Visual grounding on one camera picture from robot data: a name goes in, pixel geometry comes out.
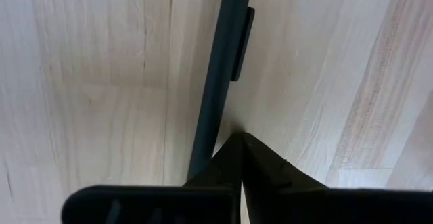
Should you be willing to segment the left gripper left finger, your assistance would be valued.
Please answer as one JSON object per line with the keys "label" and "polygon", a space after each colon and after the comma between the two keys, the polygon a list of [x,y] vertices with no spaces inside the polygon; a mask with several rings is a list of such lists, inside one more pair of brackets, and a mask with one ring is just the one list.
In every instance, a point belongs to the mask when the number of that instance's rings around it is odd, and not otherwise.
{"label": "left gripper left finger", "polygon": [[239,224],[242,134],[181,187],[94,185],[74,192],[62,224]]}

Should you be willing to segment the black click pen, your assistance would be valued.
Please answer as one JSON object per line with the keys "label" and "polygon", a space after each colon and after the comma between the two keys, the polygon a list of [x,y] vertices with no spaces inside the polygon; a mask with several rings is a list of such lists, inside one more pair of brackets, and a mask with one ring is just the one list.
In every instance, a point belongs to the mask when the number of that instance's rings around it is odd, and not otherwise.
{"label": "black click pen", "polygon": [[187,178],[212,158],[231,81],[240,77],[255,10],[249,0],[221,0]]}

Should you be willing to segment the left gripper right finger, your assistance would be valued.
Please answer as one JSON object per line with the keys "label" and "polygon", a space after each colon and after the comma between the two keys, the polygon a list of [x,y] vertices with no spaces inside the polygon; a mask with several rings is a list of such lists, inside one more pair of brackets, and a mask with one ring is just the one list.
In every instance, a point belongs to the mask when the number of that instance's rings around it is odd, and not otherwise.
{"label": "left gripper right finger", "polygon": [[433,192],[330,188],[251,134],[242,141],[251,224],[433,224]]}

